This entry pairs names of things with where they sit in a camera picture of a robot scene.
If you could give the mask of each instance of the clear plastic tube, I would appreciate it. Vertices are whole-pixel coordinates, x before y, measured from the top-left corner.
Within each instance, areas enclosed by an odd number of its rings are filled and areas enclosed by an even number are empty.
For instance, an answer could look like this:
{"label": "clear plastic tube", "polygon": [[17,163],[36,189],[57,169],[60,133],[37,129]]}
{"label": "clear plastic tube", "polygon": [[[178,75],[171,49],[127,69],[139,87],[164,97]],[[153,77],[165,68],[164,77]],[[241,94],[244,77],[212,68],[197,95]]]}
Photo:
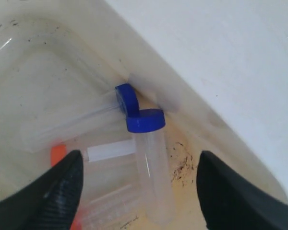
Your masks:
{"label": "clear plastic tube", "polygon": [[140,204],[140,185],[129,184],[81,206],[80,222],[84,229],[102,229]]}
{"label": "clear plastic tube", "polygon": [[175,205],[163,129],[133,136],[147,217],[156,224],[167,224],[174,217]]}
{"label": "clear plastic tube", "polygon": [[113,90],[26,123],[20,135],[24,150],[37,152],[124,118]]}

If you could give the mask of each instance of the white wall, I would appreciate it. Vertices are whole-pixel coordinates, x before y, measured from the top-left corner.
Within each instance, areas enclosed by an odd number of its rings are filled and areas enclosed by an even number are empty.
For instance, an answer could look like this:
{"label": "white wall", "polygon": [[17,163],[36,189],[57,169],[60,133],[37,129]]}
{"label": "white wall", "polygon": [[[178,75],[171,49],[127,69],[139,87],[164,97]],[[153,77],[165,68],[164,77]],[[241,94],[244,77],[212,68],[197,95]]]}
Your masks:
{"label": "white wall", "polygon": [[288,1],[107,0],[288,195]]}

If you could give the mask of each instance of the plastic tube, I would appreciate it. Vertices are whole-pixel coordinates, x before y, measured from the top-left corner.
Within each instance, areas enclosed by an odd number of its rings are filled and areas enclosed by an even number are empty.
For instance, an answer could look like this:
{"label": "plastic tube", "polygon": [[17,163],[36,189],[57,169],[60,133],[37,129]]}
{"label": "plastic tube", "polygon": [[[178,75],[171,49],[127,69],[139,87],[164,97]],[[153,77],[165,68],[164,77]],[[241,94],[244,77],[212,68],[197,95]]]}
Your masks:
{"label": "plastic tube", "polygon": [[20,130],[24,150],[37,152],[51,148],[138,111],[139,104],[132,87],[127,83],[120,85],[100,98],[69,106],[24,124]]}
{"label": "plastic tube", "polygon": [[80,222],[85,229],[101,229],[102,226],[130,213],[140,206],[138,183],[126,185],[80,207]]}
{"label": "plastic tube", "polygon": [[162,130],[164,113],[158,109],[141,110],[138,116],[128,117],[126,121],[136,143],[136,161],[147,217],[156,224],[168,224],[174,217],[175,205]]}

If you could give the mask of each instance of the blue screw cap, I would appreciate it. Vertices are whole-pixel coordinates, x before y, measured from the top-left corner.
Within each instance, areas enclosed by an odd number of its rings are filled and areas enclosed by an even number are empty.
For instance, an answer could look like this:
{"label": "blue screw cap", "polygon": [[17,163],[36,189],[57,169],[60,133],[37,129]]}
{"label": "blue screw cap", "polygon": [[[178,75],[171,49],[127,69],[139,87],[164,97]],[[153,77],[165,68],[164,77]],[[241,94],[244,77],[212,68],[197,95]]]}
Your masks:
{"label": "blue screw cap", "polygon": [[131,133],[149,133],[165,126],[164,112],[161,109],[143,109],[138,115],[126,118],[127,129]]}
{"label": "blue screw cap", "polygon": [[128,83],[115,87],[117,101],[120,105],[121,111],[126,116],[135,116],[139,114],[139,102],[135,91]]}

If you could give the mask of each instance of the tube lid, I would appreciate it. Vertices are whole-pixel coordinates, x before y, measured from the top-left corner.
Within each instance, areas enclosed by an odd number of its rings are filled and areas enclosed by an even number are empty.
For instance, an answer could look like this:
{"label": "tube lid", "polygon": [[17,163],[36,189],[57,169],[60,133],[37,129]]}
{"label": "tube lid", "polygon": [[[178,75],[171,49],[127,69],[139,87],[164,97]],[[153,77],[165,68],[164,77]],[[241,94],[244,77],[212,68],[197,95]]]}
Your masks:
{"label": "tube lid", "polygon": [[126,118],[127,129],[131,133],[149,133],[165,126],[164,112],[161,109],[143,109],[138,115]]}
{"label": "tube lid", "polygon": [[139,114],[139,102],[135,91],[128,83],[115,87],[117,101],[120,109],[126,116],[134,116]]}

